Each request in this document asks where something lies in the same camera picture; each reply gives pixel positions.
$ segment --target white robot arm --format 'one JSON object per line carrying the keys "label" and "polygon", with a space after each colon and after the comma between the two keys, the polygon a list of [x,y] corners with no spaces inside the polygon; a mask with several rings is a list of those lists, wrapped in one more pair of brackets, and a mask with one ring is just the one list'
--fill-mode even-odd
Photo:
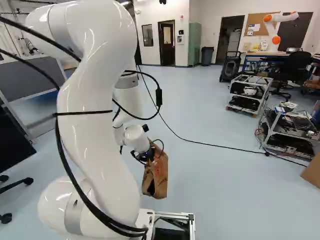
{"label": "white robot arm", "polygon": [[[33,11],[26,25],[82,56],[78,68],[59,91],[58,113],[112,109],[115,85],[132,64],[137,46],[135,24],[124,7],[113,0],[76,0],[48,5]],[[28,38],[42,52],[67,59],[65,53],[47,42],[30,34]],[[139,114],[136,91],[134,84],[123,87],[119,81],[115,95],[123,107]],[[83,192],[114,220],[141,228],[145,227],[141,223],[149,223],[149,219],[140,220],[143,214],[139,189],[121,159],[114,135],[114,129],[123,128],[129,120],[123,113],[114,122],[111,114],[66,115],[58,118],[58,124],[68,155],[85,175],[84,180],[78,181]],[[117,136],[118,144],[129,145],[138,152],[149,148],[141,126],[130,126]],[[83,202],[76,204],[78,199],[70,180],[62,177],[41,195],[39,216],[70,239],[126,238],[105,227]]]}
{"label": "white robot arm", "polygon": [[294,11],[290,15],[282,15],[282,13],[274,13],[266,15],[263,18],[266,29],[268,30],[269,36],[271,37],[271,43],[269,44],[269,52],[275,53],[278,51],[281,37],[277,35],[276,29],[273,23],[281,23],[287,21],[296,20],[299,14]]}

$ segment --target dark door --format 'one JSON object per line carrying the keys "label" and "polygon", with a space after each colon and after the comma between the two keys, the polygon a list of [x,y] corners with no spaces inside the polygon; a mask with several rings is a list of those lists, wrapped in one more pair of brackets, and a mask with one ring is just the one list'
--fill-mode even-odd
{"label": "dark door", "polygon": [[283,21],[280,23],[278,35],[281,42],[278,50],[285,52],[287,48],[301,48],[306,32],[311,21],[313,12],[298,12],[299,18],[294,21]]}
{"label": "dark door", "polygon": [[245,16],[226,16],[221,18],[216,64],[223,64],[228,51],[238,51]]}
{"label": "dark door", "polygon": [[159,47],[161,66],[175,65],[174,25],[159,23]]}

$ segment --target cork board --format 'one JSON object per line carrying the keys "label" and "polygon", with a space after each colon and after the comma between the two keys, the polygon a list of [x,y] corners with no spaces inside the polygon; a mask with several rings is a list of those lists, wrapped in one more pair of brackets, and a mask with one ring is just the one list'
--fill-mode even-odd
{"label": "cork board", "polygon": [[246,21],[246,27],[245,27],[243,36],[248,36],[247,33],[248,33],[248,27],[250,24],[260,24],[260,30],[254,31],[252,36],[269,36],[268,30],[264,24],[264,17],[268,14],[277,14],[277,13],[279,13],[279,11],[248,14],[248,19]]}

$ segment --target brown paper bag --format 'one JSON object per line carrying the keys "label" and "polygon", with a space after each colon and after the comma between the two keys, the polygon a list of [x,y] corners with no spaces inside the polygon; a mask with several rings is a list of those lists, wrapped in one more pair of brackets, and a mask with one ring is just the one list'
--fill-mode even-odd
{"label": "brown paper bag", "polygon": [[150,159],[146,162],[142,180],[142,193],[155,199],[167,197],[168,188],[168,155],[162,151],[155,143],[150,143],[155,147],[154,161]]}

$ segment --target green cabinet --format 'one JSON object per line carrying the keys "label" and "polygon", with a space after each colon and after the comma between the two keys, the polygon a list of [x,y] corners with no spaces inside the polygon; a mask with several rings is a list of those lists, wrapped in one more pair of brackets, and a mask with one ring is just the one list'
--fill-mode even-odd
{"label": "green cabinet", "polygon": [[189,23],[188,65],[195,66],[200,62],[201,24]]}

